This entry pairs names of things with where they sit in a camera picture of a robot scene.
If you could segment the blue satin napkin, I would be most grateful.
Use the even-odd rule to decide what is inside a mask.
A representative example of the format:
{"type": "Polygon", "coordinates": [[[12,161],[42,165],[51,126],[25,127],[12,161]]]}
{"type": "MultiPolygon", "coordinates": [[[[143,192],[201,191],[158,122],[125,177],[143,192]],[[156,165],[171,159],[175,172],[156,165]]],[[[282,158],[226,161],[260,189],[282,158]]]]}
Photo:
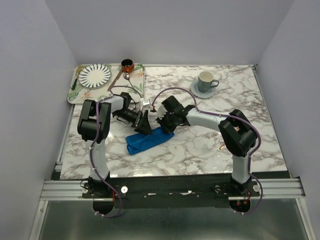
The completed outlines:
{"type": "Polygon", "coordinates": [[[137,133],[134,135],[127,136],[127,151],[129,155],[135,155],[144,152],[148,149],[156,147],[165,143],[175,136],[174,133],[165,133],[161,127],[157,127],[152,130],[152,134],[143,135],[142,133],[137,133]]]}

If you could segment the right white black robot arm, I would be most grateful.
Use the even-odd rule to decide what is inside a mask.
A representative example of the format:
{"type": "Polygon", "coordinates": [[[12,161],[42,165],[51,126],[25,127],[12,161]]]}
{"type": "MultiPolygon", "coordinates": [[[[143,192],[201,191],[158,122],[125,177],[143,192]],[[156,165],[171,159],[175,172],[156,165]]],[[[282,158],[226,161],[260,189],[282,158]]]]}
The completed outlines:
{"type": "Polygon", "coordinates": [[[200,111],[196,105],[184,107],[174,96],[153,107],[156,121],[165,133],[171,134],[178,126],[199,126],[221,134],[224,145],[232,154],[233,169],[230,191],[241,196],[248,190],[250,151],[259,138],[253,125],[242,111],[235,109],[231,113],[218,114],[200,111]]]}

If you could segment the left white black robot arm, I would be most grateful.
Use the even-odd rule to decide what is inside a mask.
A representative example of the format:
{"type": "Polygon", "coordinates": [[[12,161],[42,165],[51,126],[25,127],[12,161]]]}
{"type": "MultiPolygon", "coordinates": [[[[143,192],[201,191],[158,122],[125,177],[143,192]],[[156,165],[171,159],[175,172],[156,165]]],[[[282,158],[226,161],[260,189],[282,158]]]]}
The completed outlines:
{"type": "Polygon", "coordinates": [[[111,191],[111,185],[106,182],[110,177],[106,159],[106,139],[110,132],[111,118],[124,121],[143,136],[153,133],[149,122],[149,108],[141,102],[140,110],[130,109],[132,102],[131,95],[122,92],[98,101],[87,99],[82,104],[77,132],[88,146],[91,164],[90,175],[83,188],[93,188],[101,198],[107,197],[111,191]]]}

